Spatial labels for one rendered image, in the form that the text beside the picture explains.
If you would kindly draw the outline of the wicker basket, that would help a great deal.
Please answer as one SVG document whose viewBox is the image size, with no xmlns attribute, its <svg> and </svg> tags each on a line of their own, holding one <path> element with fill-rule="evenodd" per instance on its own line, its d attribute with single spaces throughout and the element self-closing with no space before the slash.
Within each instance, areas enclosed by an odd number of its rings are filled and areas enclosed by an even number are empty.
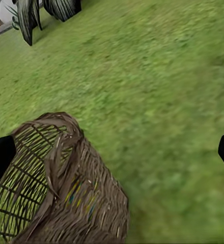
<svg viewBox="0 0 224 244">
<path fill-rule="evenodd" d="M 9 135 L 17 152 L 0 181 L 1 197 L 4 189 L 8 190 L 2 204 L 3 208 L 8 201 L 6 210 L 0 209 L 5 213 L 1 244 L 124 243 L 131 222 L 129 197 L 74 115 L 45 112 L 6 136 Z M 21 172 L 11 185 L 18 171 Z M 32 187 L 34 181 L 37 182 Z M 8 212 L 12 192 L 13 203 Z M 16 215 L 16 207 L 11 211 L 19 196 Z M 10 234 L 10 216 L 11 226 L 16 217 L 14 234 Z"/>
</svg>

